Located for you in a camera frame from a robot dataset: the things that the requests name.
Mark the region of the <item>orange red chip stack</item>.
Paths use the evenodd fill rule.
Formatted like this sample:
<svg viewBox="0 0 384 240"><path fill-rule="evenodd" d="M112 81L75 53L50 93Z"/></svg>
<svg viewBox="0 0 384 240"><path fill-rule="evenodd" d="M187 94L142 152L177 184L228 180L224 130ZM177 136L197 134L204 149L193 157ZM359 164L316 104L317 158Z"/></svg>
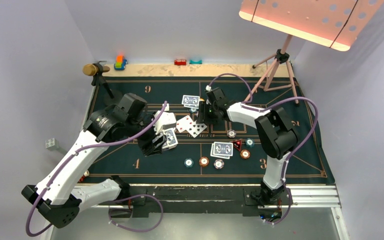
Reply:
<svg viewBox="0 0 384 240"><path fill-rule="evenodd" d="M199 159L199 165L201 167L207 167L209 165L209 162L210 162L209 159L205 156L203 156Z"/></svg>

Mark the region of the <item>four of diamonds card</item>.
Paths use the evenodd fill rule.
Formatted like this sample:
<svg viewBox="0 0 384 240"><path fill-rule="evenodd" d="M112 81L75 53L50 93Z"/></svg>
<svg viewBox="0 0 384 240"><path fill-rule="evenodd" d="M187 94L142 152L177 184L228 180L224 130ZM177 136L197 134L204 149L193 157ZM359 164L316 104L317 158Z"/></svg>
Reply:
<svg viewBox="0 0 384 240"><path fill-rule="evenodd" d="M191 116L186 115L176 122L176 130L179 133L182 133L189 127L189 124L191 124L192 122L193 122L193 120L192 120Z"/></svg>

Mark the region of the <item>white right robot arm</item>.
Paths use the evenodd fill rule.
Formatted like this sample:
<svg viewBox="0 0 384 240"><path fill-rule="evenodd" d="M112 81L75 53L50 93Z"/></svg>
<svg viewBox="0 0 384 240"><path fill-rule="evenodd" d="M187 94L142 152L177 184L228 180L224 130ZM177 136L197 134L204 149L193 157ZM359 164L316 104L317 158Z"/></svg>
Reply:
<svg viewBox="0 0 384 240"><path fill-rule="evenodd" d="M273 204L286 189L286 168L299 140L289 115L282 107L264 109L228 99L219 87L207 86L205 93L207 100L200 102L198 108L199 123L212 125L226 121L256 129L267 155L266 169L260 192L249 196L261 206Z"/></svg>

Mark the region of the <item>pink blue chip stack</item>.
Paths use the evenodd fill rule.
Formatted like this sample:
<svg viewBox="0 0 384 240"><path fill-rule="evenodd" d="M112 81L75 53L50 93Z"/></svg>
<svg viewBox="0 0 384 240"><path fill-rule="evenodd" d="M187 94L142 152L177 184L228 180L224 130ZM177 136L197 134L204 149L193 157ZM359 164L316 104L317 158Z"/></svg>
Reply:
<svg viewBox="0 0 384 240"><path fill-rule="evenodd" d="M216 159L213 163L213 166L215 169L222 169L224 167L225 163L222 159Z"/></svg>

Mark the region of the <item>orange green toy block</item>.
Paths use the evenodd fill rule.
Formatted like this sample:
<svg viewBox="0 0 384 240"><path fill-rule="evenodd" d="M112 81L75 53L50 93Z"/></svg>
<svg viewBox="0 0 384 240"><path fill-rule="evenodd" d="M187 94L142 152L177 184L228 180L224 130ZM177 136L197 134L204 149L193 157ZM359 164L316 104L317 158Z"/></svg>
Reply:
<svg viewBox="0 0 384 240"><path fill-rule="evenodd" d="M126 58L123 55L118 55L115 59L113 67L116 71L123 71L125 70L127 64L128 62Z"/></svg>

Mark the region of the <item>blue white card deck box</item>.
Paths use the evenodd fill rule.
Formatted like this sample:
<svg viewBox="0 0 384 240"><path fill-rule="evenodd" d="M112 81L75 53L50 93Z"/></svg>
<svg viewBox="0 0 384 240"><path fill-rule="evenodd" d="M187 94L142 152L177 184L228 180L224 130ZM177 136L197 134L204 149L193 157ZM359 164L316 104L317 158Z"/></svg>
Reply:
<svg viewBox="0 0 384 240"><path fill-rule="evenodd" d="M176 137L175 128L169 128L162 130L157 136L162 135L165 137L165 142L162 144L162 151L167 151L175 148L178 145L178 139Z"/></svg>

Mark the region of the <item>seven of spades card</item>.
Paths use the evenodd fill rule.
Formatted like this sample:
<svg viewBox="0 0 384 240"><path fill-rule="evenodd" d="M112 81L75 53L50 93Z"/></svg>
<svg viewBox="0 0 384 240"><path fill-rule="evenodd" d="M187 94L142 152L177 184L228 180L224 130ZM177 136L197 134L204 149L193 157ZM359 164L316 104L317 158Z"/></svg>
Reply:
<svg viewBox="0 0 384 240"><path fill-rule="evenodd" d="M196 121L189 122L186 125L187 132L193 137L196 138L200 135L205 129L207 125L204 123L197 123Z"/></svg>

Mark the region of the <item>pink music stand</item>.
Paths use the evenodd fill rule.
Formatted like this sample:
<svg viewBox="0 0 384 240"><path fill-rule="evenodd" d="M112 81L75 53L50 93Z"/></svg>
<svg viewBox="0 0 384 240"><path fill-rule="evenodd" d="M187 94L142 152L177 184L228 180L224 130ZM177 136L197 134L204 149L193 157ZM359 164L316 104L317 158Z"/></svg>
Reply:
<svg viewBox="0 0 384 240"><path fill-rule="evenodd" d="M239 16L249 22L283 32L287 35L282 48L252 68L273 62L250 90L246 97L252 101L253 94L262 87L265 92L273 91L270 86L278 67L285 64L290 83L296 96L296 86L289 55L286 50L292 38L300 38L340 52L348 51L383 4L383 0L244 0Z"/></svg>

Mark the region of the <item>blue back playing card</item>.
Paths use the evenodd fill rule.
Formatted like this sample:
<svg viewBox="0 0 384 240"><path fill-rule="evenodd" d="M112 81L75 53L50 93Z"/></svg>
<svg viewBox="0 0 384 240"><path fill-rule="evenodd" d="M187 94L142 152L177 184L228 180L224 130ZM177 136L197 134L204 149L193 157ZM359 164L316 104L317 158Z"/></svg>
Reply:
<svg viewBox="0 0 384 240"><path fill-rule="evenodd" d="M199 109L199 105L198 104L184 104L184 106L186 108L190 108L190 109Z"/></svg>

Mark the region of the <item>gold microphone on stand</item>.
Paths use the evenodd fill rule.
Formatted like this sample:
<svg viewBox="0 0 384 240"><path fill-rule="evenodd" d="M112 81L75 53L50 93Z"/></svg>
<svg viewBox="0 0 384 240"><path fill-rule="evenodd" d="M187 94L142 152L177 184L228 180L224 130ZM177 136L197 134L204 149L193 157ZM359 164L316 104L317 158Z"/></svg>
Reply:
<svg viewBox="0 0 384 240"><path fill-rule="evenodd" d="M92 77L92 86L100 87L105 90L103 101L106 106L118 104L123 97L123 94L120 91L112 90L110 88L110 85L103 76L104 73L107 73L110 70L109 66L102 65L100 61L88 63L82 68L84 75Z"/></svg>

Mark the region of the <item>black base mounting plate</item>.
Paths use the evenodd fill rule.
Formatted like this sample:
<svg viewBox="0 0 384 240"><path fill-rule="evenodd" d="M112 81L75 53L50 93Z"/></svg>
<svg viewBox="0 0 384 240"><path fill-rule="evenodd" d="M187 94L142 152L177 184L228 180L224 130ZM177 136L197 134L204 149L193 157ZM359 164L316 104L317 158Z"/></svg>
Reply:
<svg viewBox="0 0 384 240"><path fill-rule="evenodd" d="M289 189L269 192L260 184L133 184L120 200L105 201L113 208L126 207L134 218L150 213L241 214L277 219L292 205Z"/></svg>

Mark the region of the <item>red toy block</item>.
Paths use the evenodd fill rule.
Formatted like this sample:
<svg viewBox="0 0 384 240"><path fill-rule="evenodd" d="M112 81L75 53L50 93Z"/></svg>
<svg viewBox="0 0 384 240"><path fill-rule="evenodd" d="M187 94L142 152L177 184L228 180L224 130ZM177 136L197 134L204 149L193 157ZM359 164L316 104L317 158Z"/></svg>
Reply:
<svg viewBox="0 0 384 240"><path fill-rule="evenodd" d="M180 59L175 59L173 61L174 65L176 66L186 66L188 61L186 59L180 58Z"/></svg>

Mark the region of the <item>grey lego brick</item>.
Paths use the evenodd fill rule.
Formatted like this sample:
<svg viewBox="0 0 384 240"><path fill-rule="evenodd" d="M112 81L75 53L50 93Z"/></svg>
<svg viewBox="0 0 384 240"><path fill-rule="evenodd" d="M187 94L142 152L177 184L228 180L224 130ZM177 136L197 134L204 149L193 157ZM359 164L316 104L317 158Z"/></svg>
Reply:
<svg viewBox="0 0 384 240"><path fill-rule="evenodd" d="M60 148L58 140L55 138L50 138L45 141L45 148L49 151L55 151Z"/></svg>

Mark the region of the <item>green blue chip stack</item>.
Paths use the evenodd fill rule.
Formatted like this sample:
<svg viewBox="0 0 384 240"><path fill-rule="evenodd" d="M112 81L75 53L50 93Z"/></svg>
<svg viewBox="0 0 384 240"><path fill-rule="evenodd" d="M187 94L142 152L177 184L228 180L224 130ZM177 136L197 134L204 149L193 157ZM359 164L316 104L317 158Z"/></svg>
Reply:
<svg viewBox="0 0 384 240"><path fill-rule="evenodd" d="M184 160L184 165L186 168L192 168L194 166L194 161L191 158L186 158Z"/></svg>

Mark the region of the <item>red black all-in triangle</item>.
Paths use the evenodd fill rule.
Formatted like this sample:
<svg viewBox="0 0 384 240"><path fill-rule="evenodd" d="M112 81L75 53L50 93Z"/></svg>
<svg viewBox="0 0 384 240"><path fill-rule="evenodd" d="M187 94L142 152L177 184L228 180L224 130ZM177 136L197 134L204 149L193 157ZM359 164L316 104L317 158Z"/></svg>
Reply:
<svg viewBox="0 0 384 240"><path fill-rule="evenodd" d="M233 147L238 150L239 152L242 150L242 143L243 143L243 140L242 139L237 139L237 140L234 140L233 142Z"/></svg>

